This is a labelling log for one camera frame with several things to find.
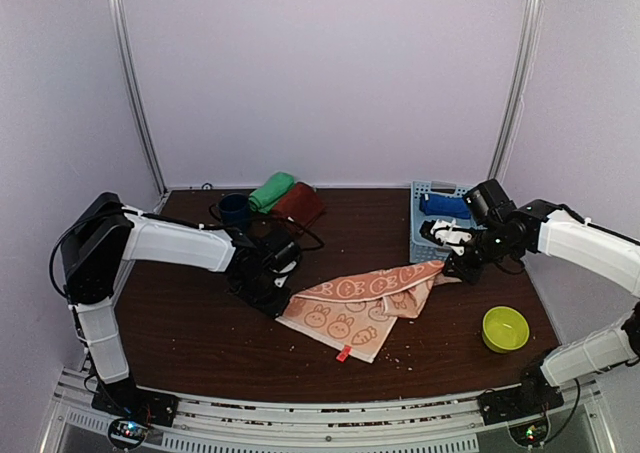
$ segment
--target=blue cup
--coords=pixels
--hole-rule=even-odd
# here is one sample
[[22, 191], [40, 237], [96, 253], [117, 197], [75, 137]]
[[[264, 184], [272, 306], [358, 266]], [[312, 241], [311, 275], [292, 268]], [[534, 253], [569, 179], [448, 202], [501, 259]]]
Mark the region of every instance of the blue cup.
[[218, 203], [218, 212], [223, 225], [235, 226], [246, 232], [249, 229], [251, 209], [249, 197], [242, 193], [231, 193]]

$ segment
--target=vertical metal post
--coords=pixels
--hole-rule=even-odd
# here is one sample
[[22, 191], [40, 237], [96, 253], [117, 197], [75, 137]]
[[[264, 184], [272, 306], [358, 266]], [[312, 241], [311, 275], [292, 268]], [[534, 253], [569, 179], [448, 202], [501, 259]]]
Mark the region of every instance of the vertical metal post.
[[156, 155], [151, 135], [149, 133], [149, 125], [144, 113], [142, 105], [142, 97], [140, 95], [140, 87], [136, 78], [135, 69], [133, 67], [133, 57], [131, 55], [131, 45], [129, 43], [129, 35], [127, 33], [127, 23], [124, 14], [124, 6], [122, 0], [109, 0], [111, 7], [111, 16], [116, 29], [116, 37], [120, 49], [120, 59], [122, 60], [122, 68], [124, 70], [125, 81], [127, 84], [127, 92], [131, 110], [136, 122], [140, 142], [142, 143], [142, 151], [151, 170], [151, 175], [155, 183], [156, 189], [160, 195], [167, 191], [167, 187], [160, 171], [158, 156]]
[[491, 168], [489, 169], [489, 178], [496, 178], [499, 174], [504, 173], [504, 167], [509, 160], [508, 153], [513, 141], [515, 129], [518, 126], [522, 95], [533, 63], [541, 11], [542, 0], [527, 0], [511, 91], [509, 92], [507, 107], [500, 128], [500, 135], [498, 136]]

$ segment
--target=cup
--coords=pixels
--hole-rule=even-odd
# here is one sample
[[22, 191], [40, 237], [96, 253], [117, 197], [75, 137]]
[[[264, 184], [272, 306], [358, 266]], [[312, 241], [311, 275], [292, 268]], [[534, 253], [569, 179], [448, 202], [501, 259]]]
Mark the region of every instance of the cup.
[[222, 198], [217, 206], [223, 225], [235, 226], [243, 232], [249, 229], [251, 209], [247, 195], [231, 193]]

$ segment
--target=rolled green towel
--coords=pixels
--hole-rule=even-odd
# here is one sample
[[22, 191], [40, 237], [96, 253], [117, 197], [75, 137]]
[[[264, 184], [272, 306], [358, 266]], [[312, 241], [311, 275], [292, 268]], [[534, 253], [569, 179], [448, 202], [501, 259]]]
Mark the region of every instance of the rolled green towel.
[[289, 173], [279, 171], [267, 180], [260, 188], [249, 195], [249, 203], [253, 211], [269, 213], [278, 200], [293, 188], [296, 180]]

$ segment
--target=blue towel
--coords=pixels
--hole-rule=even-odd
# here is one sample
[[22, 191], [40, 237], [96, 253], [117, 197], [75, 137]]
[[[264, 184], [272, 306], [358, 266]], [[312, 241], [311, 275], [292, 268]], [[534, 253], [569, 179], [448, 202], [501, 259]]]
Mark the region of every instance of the blue towel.
[[427, 216], [451, 216], [461, 220], [471, 219], [471, 212], [462, 198], [434, 195], [429, 193], [420, 197], [420, 211]]

